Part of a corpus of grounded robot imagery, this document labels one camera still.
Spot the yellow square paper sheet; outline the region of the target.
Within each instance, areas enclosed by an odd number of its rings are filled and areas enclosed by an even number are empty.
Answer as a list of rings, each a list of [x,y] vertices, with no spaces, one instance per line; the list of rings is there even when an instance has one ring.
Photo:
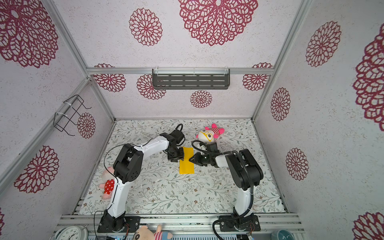
[[[179,173],[181,175],[194,174],[194,164],[190,162],[190,158],[194,156],[194,149],[183,147],[183,150],[184,158],[180,160]]]

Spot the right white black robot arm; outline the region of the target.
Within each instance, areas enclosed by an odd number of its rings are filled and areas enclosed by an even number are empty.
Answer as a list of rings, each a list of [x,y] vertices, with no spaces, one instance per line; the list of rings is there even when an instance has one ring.
[[[235,214],[247,217],[252,213],[254,188],[264,178],[264,173],[249,149],[228,152],[199,152],[189,158],[189,162],[200,167],[211,165],[228,168],[233,182],[238,187]]]

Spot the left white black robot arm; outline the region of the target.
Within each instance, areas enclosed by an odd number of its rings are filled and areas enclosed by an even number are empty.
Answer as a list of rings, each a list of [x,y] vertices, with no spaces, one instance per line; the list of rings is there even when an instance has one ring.
[[[183,160],[185,154],[181,144],[184,140],[185,136],[182,133],[162,133],[143,145],[123,145],[113,165],[116,181],[112,199],[107,207],[111,217],[117,219],[125,215],[130,185],[140,175],[143,161],[162,151],[166,152],[170,162]]]

